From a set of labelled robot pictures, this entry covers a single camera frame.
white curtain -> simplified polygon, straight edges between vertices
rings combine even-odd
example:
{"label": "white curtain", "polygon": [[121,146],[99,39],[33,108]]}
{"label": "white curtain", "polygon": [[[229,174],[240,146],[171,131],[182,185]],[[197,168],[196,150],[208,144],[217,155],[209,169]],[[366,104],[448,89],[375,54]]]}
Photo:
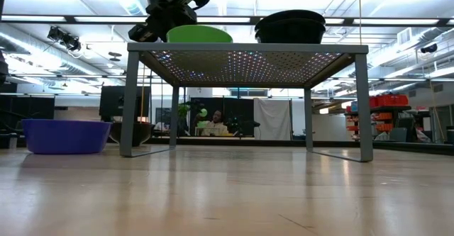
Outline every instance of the white curtain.
{"label": "white curtain", "polygon": [[290,102],[254,99],[254,129],[256,140],[291,140]]}

light wood floor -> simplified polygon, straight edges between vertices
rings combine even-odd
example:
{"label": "light wood floor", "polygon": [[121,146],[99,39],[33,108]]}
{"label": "light wood floor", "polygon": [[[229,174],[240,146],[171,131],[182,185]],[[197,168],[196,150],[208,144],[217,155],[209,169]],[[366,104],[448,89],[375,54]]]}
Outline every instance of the light wood floor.
{"label": "light wood floor", "polygon": [[454,157],[180,146],[133,159],[0,151],[0,235],[453,235]]}

purple bowl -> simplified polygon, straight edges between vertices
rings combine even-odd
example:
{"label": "purple bowl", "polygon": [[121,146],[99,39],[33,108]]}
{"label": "purple bowl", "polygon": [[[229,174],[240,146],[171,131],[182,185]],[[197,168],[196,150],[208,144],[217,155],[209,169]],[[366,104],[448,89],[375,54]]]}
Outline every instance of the purple bowl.
{"label": "purple bowl", "polygon": [[35,154],[93,154],[106,146],[111,124],[77,120],[25,119],[27,148]]}

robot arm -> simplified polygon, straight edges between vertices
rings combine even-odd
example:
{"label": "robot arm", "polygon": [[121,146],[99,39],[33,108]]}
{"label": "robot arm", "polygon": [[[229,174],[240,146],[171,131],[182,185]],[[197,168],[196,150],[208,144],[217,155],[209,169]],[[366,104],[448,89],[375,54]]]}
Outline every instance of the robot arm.
{"label": "robot arm", "polygon": [[[197,24],[195,10],[205,6],[209,0],[147,0],[148,16],[145,24],[138,24],[129,31],[129,38],[137,42],[155,42],[158,38],[166,42],[169,30],[183,25]],[[197,7],[188,4],[195,1]]]}

perforated tabletop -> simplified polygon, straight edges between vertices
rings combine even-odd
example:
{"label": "perforated tabletop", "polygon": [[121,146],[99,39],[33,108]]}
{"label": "perforated tabletop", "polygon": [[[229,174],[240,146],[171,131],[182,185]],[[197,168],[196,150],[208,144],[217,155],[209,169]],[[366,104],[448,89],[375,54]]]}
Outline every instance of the perforated tabletop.
{"label": "perforated tabletop", "polygon": [[185,87],[313,87],[367,54],[365,45],[129,43],[167,83]]}

